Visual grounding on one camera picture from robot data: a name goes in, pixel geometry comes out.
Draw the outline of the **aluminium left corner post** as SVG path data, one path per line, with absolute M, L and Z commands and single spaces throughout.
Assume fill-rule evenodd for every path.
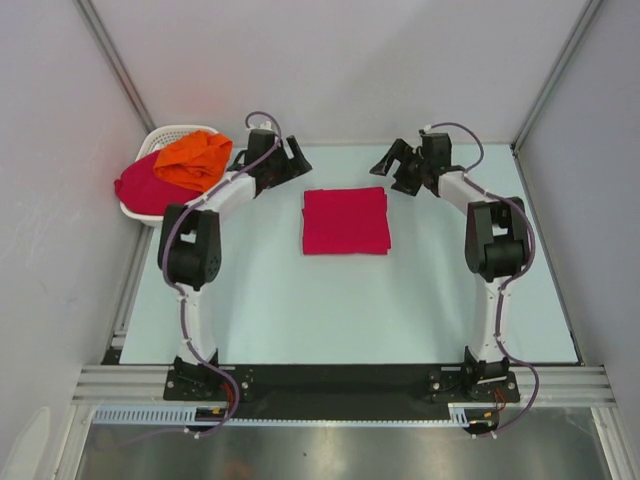
M 76 7 L 136 119 L 142 128 L 147 133 L 150 133 L 156 128 L 156 124 L 95 3 L 91 0 L 73 0 L 72 3 Z

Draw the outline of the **pink t shirt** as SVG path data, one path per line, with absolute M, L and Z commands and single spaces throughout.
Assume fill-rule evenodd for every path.
M 200 193 L 159 179 L 154 166 L 160 151 L 137 160 L 114 180 L 114 191 L 119 201 L 132 213 L 163 216 L 171 204 L 185 204 Z
M 388 199 L 382 187 L 307 190 L 302 252 L 386 255 L 391 249 Z

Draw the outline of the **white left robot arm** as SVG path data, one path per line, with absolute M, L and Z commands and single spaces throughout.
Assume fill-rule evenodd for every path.
M 198 365 L 186 377 L 197 398 L 214 397 L 221 376 L 206 365 L 217 363 L 218 347 L 211 323 L 201 313 L 201 294 L 222 266 L 222 221 L 263 191 L 312 170 L 297 139 L 284 139 L 259 128 L 209 191 L 187 204 L 166 207 L 161 224 L 158 266 L 165 283 L 177 292 L 181 344 L 176 360 Z

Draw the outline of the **aluminium right corner post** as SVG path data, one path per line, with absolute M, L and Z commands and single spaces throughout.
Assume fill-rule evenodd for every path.
M 579 51 L 589 30 L 596 21 L 597 16 L 606 4 L 604 0 L 588 0 L 584 2 L 579 15 L 570 29 L 570 32 L 562 44 L 549 73 L 546 75 L 541 89 L 537 93 L 533 104 L 528 109 L 523 122 L 518 128 L 511 149 L 517 155 L 524 146 L 527 138 L 534 129 L 540 115 L 550 101 L 553 93 L 563 79 L 573 58 Z

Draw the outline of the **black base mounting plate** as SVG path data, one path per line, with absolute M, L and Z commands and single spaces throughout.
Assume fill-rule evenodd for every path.
M 466 394 L 456 387 L 461 364 L 226 365 L 218 372 L 175 359 L 163 398 L 200 406 L 229 402 L 234 416 L 245 406 L 255 413 L 293 409 L 307 413 L 356 413 L 387 408 L 422 413 L 430 405 L 517 403 L 515 374 L 496 388 Z

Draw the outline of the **aluminium corner post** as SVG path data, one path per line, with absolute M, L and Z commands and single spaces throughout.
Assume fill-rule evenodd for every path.
M 570 32 L 562 44 L 549 73 L 546 75 L 541 89 L 537 93 L 533 104 L 528 109 L 523 122 L 518 128 L 511 149 L 517 155 L 524 146 L 527 138 L 534 129 L 540 115 L 550 101 L 553 93 L 563 79 L 573 58 L 579 51 L 589 30 L 596 21 L 597 16 L 606 4 L 604 0 L 588 0 L 584 2 L 579 15 L 570 29 Z
M 76 7 L 136 119 L 142 128 L 147 133 L 150 133 L 156 128 L 156 124 L 95 3 L 91 0 L 73 0 L 72 3 Z

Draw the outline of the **orange t shirt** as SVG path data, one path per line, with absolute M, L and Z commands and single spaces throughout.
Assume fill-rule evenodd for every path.
M 204 193 L 222 179 L 232 150 L 225 135 L 197 130 L 162 148 L 153 172 L 159 180 Z

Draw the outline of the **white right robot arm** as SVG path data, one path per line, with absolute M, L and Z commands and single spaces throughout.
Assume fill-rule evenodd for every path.
M 512 286 L 531 268 L 535 254 L 524 203 L 486 190 L 454 165 L 446 134 L 425 134 L 418 147 L 395 140 L 370 173 L 386 176 L 395 162 L 393 190 L 415 196 L 425 188 L 466 217 L 464 257 L 477 280 L 476 320 L 456 387 L 469 399 L 484 401 L 508 380 L 514 362 L 503 340 L 504 316 Z

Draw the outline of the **aluminium front frame rail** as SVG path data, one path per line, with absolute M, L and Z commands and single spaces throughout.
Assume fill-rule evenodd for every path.
M 614 394 L 602 367 L 538 366 L 535 406 L 612 407 Z M 157 404 L 168 369 L 161 366 L 87 366 L 82 369 L 74 404 Z

